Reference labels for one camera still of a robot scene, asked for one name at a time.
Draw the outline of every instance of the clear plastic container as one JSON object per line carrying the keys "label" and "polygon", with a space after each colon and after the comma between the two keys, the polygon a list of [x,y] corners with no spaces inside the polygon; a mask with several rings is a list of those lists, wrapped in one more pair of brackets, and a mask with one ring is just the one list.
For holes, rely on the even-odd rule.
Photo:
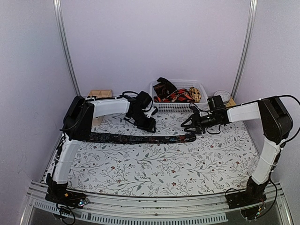
{"label": "clear plastic container", "polygon": [[[175,85],[177,89],[185,88],[187,90],[190,87],[197,88],[201,93],[201,99],[199,103],[195,103],[200,109],[208,110],[208,102],[207,102],[207,94],[204,90],[204,87],[198,81],[191,81],[191,80],[169,80],[172,84]],[[154,91],[153,86],[158,84],[159,82],[153,81],[150,83],[150,91],[149,94],[154,98],[157,96],[156,92]],[[189,103],[160,103],[154,102],[153,106],[158,108],[158,112],[160,113],[191,113],[192,110],[189,108]]]}

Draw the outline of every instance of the metal frame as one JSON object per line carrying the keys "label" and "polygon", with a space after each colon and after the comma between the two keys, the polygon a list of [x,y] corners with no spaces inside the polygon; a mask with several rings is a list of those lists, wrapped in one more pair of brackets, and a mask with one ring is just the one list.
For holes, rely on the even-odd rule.
{"label": "metal frame", "polygon": [[71,55],[70,55],[70,51],[69,51],[69,47],[68,47],[65,26],[64,26],[64,22],[63,22],[63,18],[62,18],[62,10],[61,10],[61,6],[60,6],[60,0],[53,0],[53,3],[54,3],[56,21],[57,21],[57,25],[58,25],[58,28],[59,28],[60,39],[61,39],[64,54],[65,54],[67,67],[68,67],[68,70],[69,70],[69,73],[70,73],[72,85],[73,85],[73,88],[74,88],[74,91],[75,91],[76,95],[81,95],[80,90],[79,90],[79,86],[78,86],[78,83],[77,83],[77,79],[76,79],[76,76],[75,76],[73,64],[72,64],[72,61],[71,61]]}
{"label": "metal frame", "polygon": [[57,140],[55,142],[55,145],[54,145],[54,147],[53,147],[53,149],[51,151],[51,157],[49,159],[47,167],[44,169],[45,172],[44,172],[43,176],[41,177],[40,182],[43,182],[44,179],[46,178],[47,174],[48,174],[48,168],[49,168],[49,166],[50,166],[50,164],[52,162],[52,159],[54,158],[54,154],[56,153],[56,147],[58,146],[58,144],[59,144],[59,142],[61,140],[61,135],[62,135],[62,132],[60,132],[60,134],[59,134],[59,136],[58,136],[58,138],[57,138]]}
{"label": "metal frame", "polygon": [[237,95],[240,81],[242,78],[242,74],[244,71],[244,67],[246,64],[247,53],[248,53],[250,40],[251,40],[251,36],[252,36],[252,30],[253,30],[254,22],[255,22],[256,6],[257,6],[257,0],[251,0],[249,17],[248,17],[248,25],[247,25],[247,31],[246,31],[246,37],[245,37],[245,41],[244,41],[242,56],[240,58],[238,72],[236,74],[234,85],[233,85],[232,92],[231,92],[231,96],[233,99],[235,99],[235,97]]}
{"label": "metal frame", "polygon": [[[279,183],[277,183],[276,186],[278,188],[277,204],[282,222],[284,225],[293,225],[283,190]],[[57,213],[55,204],[45,200],[46,192],[46,184],[38,182],[31,183],[27,192],[27,206],[22,216],[21,225],[28,224],[33,207]],[[273,185],[268,185],[265,189],[265,193],[267,196],[266,202],[272,202],[275,197],[275,188]],[[110,218],[111,220],[144,221],[145,225],[150,225],[150,222],[153,222],[154,224],[154,221],[161,221],[162,224],[169,225],[172,221],[176,220],[186,221],[187,225],[189,224],[187,221],[191,221],[191,224],[193,224],[195,219],[217,218],[227,212],[251,208],[256,205],[254,204],[230,210],[223,193],[191,197],[157,198],[102,195],[94,193],[86,193],[86,195],[90,200],[90,203],[82,210],[74,210],[76,218],[100,224],[105,224],[103,223],[104,218]]]}

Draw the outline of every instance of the flower pattern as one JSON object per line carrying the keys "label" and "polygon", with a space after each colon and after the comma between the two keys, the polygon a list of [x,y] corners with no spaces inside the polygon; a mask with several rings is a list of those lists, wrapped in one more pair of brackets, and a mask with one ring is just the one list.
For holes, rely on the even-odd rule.
{"label": "flower pattern", "polygon": [[[158,113],[156,133],[105,116],[93,132],[123,135],[183,135],[189,113]],[[217,132],[218,126],[211,132]],[[221,127],[219,135],[198,135],[190,143],[101,144],[83,142],[71,166],[68,188],[130,196],[187,196],[244,188],[257,155],[242,122]],[[48,168],[51,172],[54,159]]]}

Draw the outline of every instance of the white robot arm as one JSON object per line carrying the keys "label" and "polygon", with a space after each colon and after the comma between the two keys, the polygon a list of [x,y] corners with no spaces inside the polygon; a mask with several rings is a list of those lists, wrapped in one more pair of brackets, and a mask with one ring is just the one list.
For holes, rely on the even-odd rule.
{"label": "white robot arm", "polygon": [[59,202],[67,194],[71,196],[64,198],[64,204],[69,207],[77,207],[84,202],[85,194],[67,192],[68,174],[75,154],[83,141],[90,138],[92,119],[113,113],[126,113],[125,120],[132,119],[137,128],[148,132],[156,131],[156,121],[151,116],[158,110],[152,107],[152,98],[144,91],[136,97],[122,94],[120,97],[109,97],[108,99],[85,99],[76,96],[69,107],[64,118],[64,126],[60,143],[55,155],[55,168],[47,175],[48,194],[46,200]]}
{"label": "white robot arm", "polygon": [[208,99],[210,114],[200,116],[202,111],[192,107],[194,114],[182,127],[187,132],[205,133],[205,129],[215,125],[225,125],[238,121],[260,119],[264,132],[264,145],[260,160],[254,173],[249,177],[247,189],[244,192],[226,196],[229,208],[238,208],[266,200],[264,189],[270,180],[270,173],[277,165],[280,152],[293,127],[293,120],[285,106],[277,96],[269,97],[252,103],[225,108],[220,96]]}

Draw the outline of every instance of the black cable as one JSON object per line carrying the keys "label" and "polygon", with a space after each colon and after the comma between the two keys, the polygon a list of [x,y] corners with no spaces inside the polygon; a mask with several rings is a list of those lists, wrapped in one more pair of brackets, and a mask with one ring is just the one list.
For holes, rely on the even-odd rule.
{"label": "black cable", "polygon": [[209,132],[209,131],[208,131],[208,127],[206,128],[206,131],[207,131],[207,133],[209,133],[210,135],[219,135],[219,134],[221,133],[221,130],[220,130],[221,125],[222,125],[222,124],[219,125],[219,131],[216,132],[216,133],[211,133],[211,132]]}
{"label": "black cable", "polygon": [[97,100],[106,100],[106,99],[116,99],[119,98],[118,97],[98,97],[98,98],[92,98],[92,99],[86,99],[86,102],[93,102],[93,101],[97,101]]}
{"label": "black cable", "polygon": [[134,92],[134,91],[127,90],[127,91],[124,91],[124,92],[122,93],[122,96],[124,96],[124,95],[127,94],[127,93],[132,93],[132,94],[138,95],[138,93],[136,93],[136,92]]}
{"label": "black cable", "polygon": [[[57,201],[57,203],[56,203],[56,208],[60,210],[60,220],[61,220],[64,224],[66,224],[66,225],[73,225],[73,224],[75,224],[75,222],[76,222],[76,217],[75,217],[75,214],[74,214],[74,212],[73,212],[72,210],[73,210],[73,209],[76,209],[76,208],[72,208],[72,209],[71,209],[67,204],[65,204],[65,203],[62,201],[63,198],[60,198],[60,199]],[[63,203],[65,206],[62,205],[62,206],[58,207],[59,203]],[[65,219],[62,218],[62,217],[63,217],[63,215],[62,215],[63,212],[64,212],[64,213],[68,212],[69,215],[72,214],[72,216],[73,216],[73,222],[72,222],[72,223],[68,224],[67,222],[64,221]]]}
{"label": "black cable", "polygon": [[231,202],[231,201],[227,198],[227,193],[228,193],[230,190],[238,191],[239,193],[241,193],[239,190],[237,190],[237,189],[235,189],[235,188],[227,189],[227,190],[225,191],[225,199],[226,199],[228,202]]}
{"label": "black cable", "polygon": [[270,206],[270,208],[268,208],[268,210],[267,210],[264,214],[260,214],[259,216],[253,217],[253,218],[250,218],[250,219],[247,218],[248,220],[254,220],[254,219],[258,219],[258,218],[263,217],[263,216],[266,215],[266,214],[272,209],[272,207],[274,206],[274,204],[275,204],[275,202],[276,202],[276,199],[277,199],[278,189],[277,189],[277,187],[276,187],[276,184],[274,184],[274,182],[273,182],[272,179],[271,179],[271,173],[270,173],[270,176],[269,176],[269,181],[270,181],[271,184],[275,187],[275,190],[276,190],[275,198],[274,198],[274,201],[273,201],[272,205]]}
{"label": "black cable", "polygon": [[229,106],[229,107],[226,107],[226,108],[223,108],[223,109],[211,109],[211,110],[200,109],[194,102],[190,102],[189,103],[189,108],[191,109],[191,105],[194,105],[198,111],[205,112],[205,113],[210,113],[210,112],[216,112],[216,111],[222,111],[222,110],[234,108],[234,107],[237,107],[237,106],[248,105],[248,104],[251,104],[251,103],[254,103],[254,102],[258,102],[258,101],[259,100],[255,100],[255,101],[252,101],[252,102],[242,103],[242,104],[239,104],[239,105],[232,105],[232,106]]}
{"label": "black cable", "polygon": [[[277,97],[278,97],[278,98],[285,98],[285,97],[292,98],[292,99],[294,99],[294,100],[299,104],[299,106],[300,106],[300,101],[299,101],[295,96],[293,96],[293,95],[280,95],[280,96],[277,96]],[[280,146],[281,146],[281,147],[284,147],[285,144],[286,144],[287,142],[290,142],[291,140],[293,140],[293,139],[298,135],[299,132],[300,132],[300,126],[299,126],[297,132],[295,133],[295,135],[294,135],[293,137],[291,137],[290,139],[284,141]]]}
{"label": "black cable", "polygon": [[77,122],[73,126],[71,126],[69,128],[66,128],[66,129],[60,129],[60,131],[65,132],[65,131],[73,129],[79,123],[79,121],[81,120],[82,113],[83,113],[83,110],[81,109],[81,111],[80,111],[80,113],[78,115],[79,119],[77,120]]}

